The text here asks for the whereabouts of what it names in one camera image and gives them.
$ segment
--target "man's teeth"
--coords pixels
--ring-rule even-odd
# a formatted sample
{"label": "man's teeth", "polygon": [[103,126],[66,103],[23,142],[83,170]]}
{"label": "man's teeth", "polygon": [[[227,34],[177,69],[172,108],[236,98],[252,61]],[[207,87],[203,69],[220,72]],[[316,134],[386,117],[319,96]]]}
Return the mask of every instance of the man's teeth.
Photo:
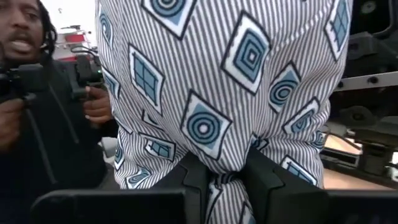
{"label": "man's teeth", "polygon": [[30,47],[30,45],[27,42],[23,41],[13,41],[12,43],[19,47]]}

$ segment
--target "wall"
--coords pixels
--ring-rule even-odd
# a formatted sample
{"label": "wall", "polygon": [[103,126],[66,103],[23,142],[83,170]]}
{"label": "wall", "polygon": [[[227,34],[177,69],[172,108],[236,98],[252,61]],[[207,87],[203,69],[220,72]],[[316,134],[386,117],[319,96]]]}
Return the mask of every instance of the wall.
{"label": "wall", "polygon": [[95,36],[95,0],[41,0],[49,11],[52,23],[59,32],[62,27],[81,25],[88,35],[92,46],[96,46]]}

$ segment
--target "black equipment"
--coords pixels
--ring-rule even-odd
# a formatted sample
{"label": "black equipment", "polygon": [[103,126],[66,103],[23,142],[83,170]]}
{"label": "black equipment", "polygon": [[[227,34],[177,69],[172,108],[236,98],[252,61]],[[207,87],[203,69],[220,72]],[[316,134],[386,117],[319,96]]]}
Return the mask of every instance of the black equipment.
{"label": "black equipment", "polygon": [[101,62],[93,49],[78,46],[71,48],[71,52],[79,54],[76,56],[76,61],[61,63],[60,71],[68,79],[71,99],[85,100],[86,86],[104,88]]}
{"label": "black equipment", "polygon": [[398,189],[389,172],[396,167],[391,159],[398,146],[398,2],[355,0],[350,34],[346,70],[330,96],[329,123],[349,129],[350,136],[333,128],[331,134],[354,139],[363,145],[362,153],[342,157],[335,153],[323,163],[328,169]]}

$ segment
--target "machinery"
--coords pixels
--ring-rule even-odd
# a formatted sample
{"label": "machinery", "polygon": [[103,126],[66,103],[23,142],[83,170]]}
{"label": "machinery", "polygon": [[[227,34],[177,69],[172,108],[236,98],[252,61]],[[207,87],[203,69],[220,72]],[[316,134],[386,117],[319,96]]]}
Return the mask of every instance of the machinery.
{"label": "machinery", "polygon": [[330,96],[324,131],[362,148],[358,154],[325,148],[326,168],[398,189],[391,177],[397,167],[391,162],[398,150],[397,94],[398,2],[356,0],[346,70]]}

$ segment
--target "hand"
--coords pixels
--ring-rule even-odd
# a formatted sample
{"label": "hand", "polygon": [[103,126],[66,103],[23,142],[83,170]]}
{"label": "hand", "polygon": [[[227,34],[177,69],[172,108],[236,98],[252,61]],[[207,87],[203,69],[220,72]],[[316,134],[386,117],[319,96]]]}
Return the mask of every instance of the hand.
{"label": "hand", "polygon": [[19,123],[24,108],[21,99],[9,100],[0,104],[0,154],[19,137]]}
{"label": "hand", "polygon": [[92,86],[86,87],[86,92],[94,98],[83,104],[86,118],[94,124],[103,124],[113,119],[108,92]]}

